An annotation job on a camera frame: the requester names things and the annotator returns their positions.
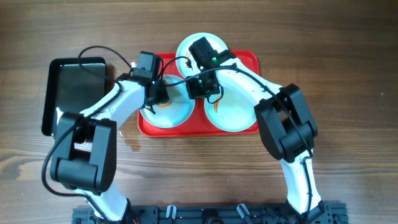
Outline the green orange sponge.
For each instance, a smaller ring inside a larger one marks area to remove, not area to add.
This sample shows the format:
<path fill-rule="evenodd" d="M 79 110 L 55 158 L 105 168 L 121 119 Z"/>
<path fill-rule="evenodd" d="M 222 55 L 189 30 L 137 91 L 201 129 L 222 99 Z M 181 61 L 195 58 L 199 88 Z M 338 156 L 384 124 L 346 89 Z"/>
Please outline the green orange sponge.
<path fill-rule="evenodd" d="M 167 107 L 169 105 L 170 105 L 169 101 L 166 101 L 165 103 L 156 104 L 156 106 L 159 107 L 159 108 L 165 108 L 165 107 Z"/>

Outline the light blue plate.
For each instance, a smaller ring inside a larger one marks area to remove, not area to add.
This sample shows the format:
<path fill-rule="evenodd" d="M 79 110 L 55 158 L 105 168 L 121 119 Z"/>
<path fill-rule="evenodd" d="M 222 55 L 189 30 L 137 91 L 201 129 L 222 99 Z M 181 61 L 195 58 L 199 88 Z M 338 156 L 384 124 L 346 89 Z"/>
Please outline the light blue plate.
<path fill-rule="evenodd" d="M 200 73 L 196 61 L 193 59 L 193 56 L 188 48 L 194 43 L 194 41 L 202 37 L 205 37 L 207 39 L 207 41 L 210 43 L 210 45 L 213 47 L 214 50 L 217 50 L 218 52 L 228 50 L 228 46 L 219 37 L 217 37 L 214 34 L 200 32 L 189 35 L 181 42 L 176 52 L 176 57 L 184 56 L 191 61 L 191 66 L 192 66 L 191 68 L 188 67 L 186 59 L 181 58 L 176 61 L 177 69 L 180 72 L 181 76 L 184 78 L 186 78 L 187 76 L 193 76 L 196 75 L 197 73 Z"/>
<path fill-rule="evenodd" d="M 255 122 L 254 106 L 241 94 L 224 87 L 224 95 L 211 95 L 210 102 L 204 101 L 208 120 L 218 129 L 226 132 L 240 132 L 249 129 Z"/>
<path fill-rule="evenodd" d="M 158 128 L 173 128 L 184 123 L 195 108 L 195 100 L 188 97 L 185 85 L 168 86 L 167 93 L 168 105 L 154 105 L 155 114 L 147 109 L 140 110 L 144 119 Z"/>

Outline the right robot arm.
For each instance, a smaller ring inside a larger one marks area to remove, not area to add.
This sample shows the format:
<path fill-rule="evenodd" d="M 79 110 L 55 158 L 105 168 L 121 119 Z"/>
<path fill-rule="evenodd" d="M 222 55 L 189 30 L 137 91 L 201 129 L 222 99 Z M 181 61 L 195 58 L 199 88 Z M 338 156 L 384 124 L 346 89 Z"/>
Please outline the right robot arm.
<path fill-rule="evenodd" d="M 265 149 L 281 163 L 288 203 L 297 213 L 308 215 L 321 200 L 312 169 L 318 129 L 301 89 L 265 80 L 213 34 L 193 34 L 179 49 L 190 57 L 192 71 L 182 74 L 191 99 L 209 99 L 227 87 L 248 100 Z"/>

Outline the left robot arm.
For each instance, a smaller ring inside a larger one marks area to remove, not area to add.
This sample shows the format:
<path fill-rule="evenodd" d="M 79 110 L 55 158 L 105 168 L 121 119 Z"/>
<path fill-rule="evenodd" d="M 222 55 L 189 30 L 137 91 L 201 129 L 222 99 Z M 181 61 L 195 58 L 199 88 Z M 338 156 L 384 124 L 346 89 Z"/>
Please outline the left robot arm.
<path fill-rule="evenodd" d="M 45 158 L 42 183 L 54 195 L 83 197 L 93 209 L 90 221 L 137 223 L 130 201 L 114 183 L 117 131 L 135 111 L 168 100 L 158 79 L 162 59 L 141 52 L 114 88 L 80 113 L 65 112 L 57 124 L 55 143 Z"/>

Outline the red plastic tray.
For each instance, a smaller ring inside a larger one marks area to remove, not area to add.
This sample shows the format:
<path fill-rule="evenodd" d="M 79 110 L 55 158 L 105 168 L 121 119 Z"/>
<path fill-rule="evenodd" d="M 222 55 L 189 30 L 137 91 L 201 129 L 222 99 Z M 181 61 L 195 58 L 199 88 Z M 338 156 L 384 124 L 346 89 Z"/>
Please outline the red plastic tray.
<path fill-rule="evenodd" d="M 247 66 L 247 68 L 254 71 L 259 75 L 259 60 L 257 56 L 249 50 L 232 50 L 237 58 L 239 58 L 242 63 Z M 171 61 L 175 58 L 175 52 L 156 52 L 160 58 L 164 60 L 164 63 Z M 177 69 L 176 62 L 173 62 L 165 69 L 166 75 L 175 75 L 182 78 L 180 72 Z M 143 117 L 141 111 L 137 112 L 137 127 L 142 134 L 150 138 L 182 138 L 182 137 L 192 137 L 192 136 L 222 136 L 222 135 L 232 135 L 232 134 L 254 134 L 259 132 L 258 125 L 256 123 L 256 117 L 254 116 L 254 124 L 249 128 L 239 131 L 236 133 L 226 132 L 218 129 L 214 126 L 206 117 L 204 109 L 204 100 L 196 100 L 195 107 L 193 109 L 192 115 L 182 124 L 173 128 L 158 128 L 150 122 L 146 121 Z"/>

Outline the black metal tray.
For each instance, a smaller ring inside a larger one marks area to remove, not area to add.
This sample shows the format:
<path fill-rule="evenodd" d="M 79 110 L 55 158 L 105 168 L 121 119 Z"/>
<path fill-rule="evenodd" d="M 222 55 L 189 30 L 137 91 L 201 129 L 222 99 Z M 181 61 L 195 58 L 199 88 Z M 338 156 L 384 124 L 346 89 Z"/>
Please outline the black metal tray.
<path fill-rule="evenodd" d="M 54 136 L 64 112 L 79 113 L 97 103 L 106 92 L 106 62 L 102 57 L 56 58 L 47 80 L 42 134 Z"/>

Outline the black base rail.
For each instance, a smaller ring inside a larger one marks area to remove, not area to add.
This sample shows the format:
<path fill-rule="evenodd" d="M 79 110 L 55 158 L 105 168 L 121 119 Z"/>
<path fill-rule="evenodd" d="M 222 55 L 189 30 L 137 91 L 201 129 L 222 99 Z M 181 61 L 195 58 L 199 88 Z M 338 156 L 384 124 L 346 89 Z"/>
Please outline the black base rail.
<path fill-rule="evenodd" d="M 236 206 L 215 207 L 168 207 L 133 206 L 133 217 L 129 223 L 302 223 L 303 216 L 287 203 L 268 203 L 250 206 L 243 203 Z M 307 223 L 348 224 L 346 204 L 320 202 L 313 208 Z"/>

